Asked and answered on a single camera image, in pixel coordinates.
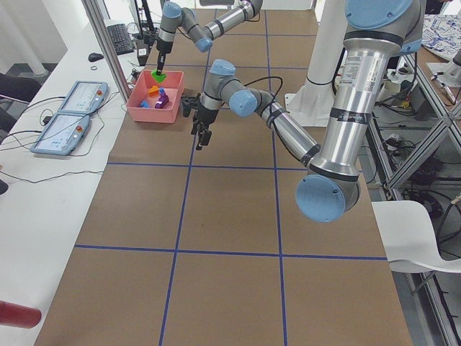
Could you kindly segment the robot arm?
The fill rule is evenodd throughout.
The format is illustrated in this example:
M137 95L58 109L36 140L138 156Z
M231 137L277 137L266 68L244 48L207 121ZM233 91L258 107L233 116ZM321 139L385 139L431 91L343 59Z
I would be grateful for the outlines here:
M182 28L195 47L202 53L211 49L213 41L223 36L237 25L253 19L261 10L261 1L240 1L238 6L214 19L206 25L201 25L194 12L181 7L173 1L164 4L156 49L158 51L157 69L152 72L156 81L163 81L166 56L172 52L176 30Z
M298 208L320 223L339 219L359 199L358 151L388 61L418 50L425 6L424 1L327 1L310 71L332 75L341 53L345 64L336 93L316 97L302 115L286 110L272 93L244 86L235 66L217 59L193 117L197 145L209 143L222 104L240 117L259 115L308 169L295 193Z

